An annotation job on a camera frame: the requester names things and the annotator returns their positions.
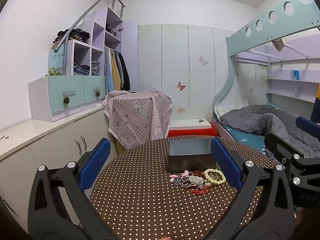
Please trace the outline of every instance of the open box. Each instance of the open box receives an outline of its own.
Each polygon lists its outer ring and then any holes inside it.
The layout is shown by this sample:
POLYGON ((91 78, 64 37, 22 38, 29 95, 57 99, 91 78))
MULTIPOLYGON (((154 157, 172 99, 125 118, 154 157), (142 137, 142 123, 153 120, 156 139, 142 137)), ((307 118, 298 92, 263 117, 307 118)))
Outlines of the open box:
POLYGON ((211 138, 170 140, 169 173, 215 169, 217 162, 211 153, 211 140, 211 138))

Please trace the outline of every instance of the gray metal railing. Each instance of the gray metal railing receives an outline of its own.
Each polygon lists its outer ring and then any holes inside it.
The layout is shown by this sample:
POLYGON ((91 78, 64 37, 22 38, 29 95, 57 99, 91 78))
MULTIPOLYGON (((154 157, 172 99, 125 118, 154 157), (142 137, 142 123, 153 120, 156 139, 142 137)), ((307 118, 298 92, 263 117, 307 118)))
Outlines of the gray metal railing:
MULTIPOLYGON (((73 31, 73 29, 78 25, 78 23, 98 4, 100 3, 102 0, 98 0, 96 1, 88 10, 86 10, 83 15, 81 15, 79 17, 78 20, 76 20, 76 22, 69 28, 69 30, 66 32, 65 35, 63 35, 62 39, 60 40, 59 44, 57 45, 56 48, 54 48, 54 52, 57 53, 60 49, 60 47, 62 46, 62 44, 64 43, 64 49, 63 49, 63 62, 62 62, 62 68, 66 69, 67 67, 67 53, 68 53, 68 41, 69 41, 69 34, 73 31)), ((121 0, 118 0, 119 3, 121 3, 121 14, 120 14, 120 18, 122 18, 122 14, 123 14, 123 8, 125 7, 125 5, 123 4, 123 2, 121 2, 121 0)), ((116 0, 112 1, 112 9, 115 8, 115 3, 116 0)))

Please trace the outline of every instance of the white countertop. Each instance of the white countertop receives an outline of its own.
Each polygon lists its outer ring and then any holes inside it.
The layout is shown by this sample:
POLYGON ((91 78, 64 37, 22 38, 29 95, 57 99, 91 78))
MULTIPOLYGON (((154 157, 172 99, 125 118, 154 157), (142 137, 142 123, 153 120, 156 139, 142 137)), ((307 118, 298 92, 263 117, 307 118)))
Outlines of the white countertop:
POLYGON ((8 139, 3 138, 0 140, 0 160, 39 138, 101 109, 103 107, 94 106, 55 122, 43 122, 31 119, 0 132, 0 138, 4 135, 6 137, 9 136, 8 139))
POLYGON ((199 122, 199 119, 170 120, 169 130, 210 129, 211 124, 202 119, 203 122, 199 122))

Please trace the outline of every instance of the round table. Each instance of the round table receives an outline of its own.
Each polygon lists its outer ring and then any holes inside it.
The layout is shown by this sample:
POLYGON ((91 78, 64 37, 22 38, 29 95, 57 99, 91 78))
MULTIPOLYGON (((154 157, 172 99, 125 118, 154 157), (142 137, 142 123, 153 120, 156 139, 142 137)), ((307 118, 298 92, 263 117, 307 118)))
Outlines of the round table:
MULTIPOLYGON (((119 239, 202 239, 230 205, 236 190, 227 182, 202 196, 169 182, 169 140, 189 138, 212 137, 178 136, 144 143, 117 156, 99 175, 90 201, 119 239)), ((243 159, 264 168, 274 166, 253 148, 222 140, 243 159)), ((261 191, 257 187, 241 224, 249 223, 261 191)))

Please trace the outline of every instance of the gray comforter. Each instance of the gray comforter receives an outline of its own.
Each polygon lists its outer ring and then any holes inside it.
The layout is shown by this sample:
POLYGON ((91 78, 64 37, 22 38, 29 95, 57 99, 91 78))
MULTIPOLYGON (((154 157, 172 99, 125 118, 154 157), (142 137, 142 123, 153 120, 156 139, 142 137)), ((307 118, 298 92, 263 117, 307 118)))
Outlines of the gray comforter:
POLYGON ((269 105, 246 106, 220 117, 222 124, 256 135, 275 133, 293 145, 305 158, 320 157, 319 141, 297 128, 296 117, 269 105))

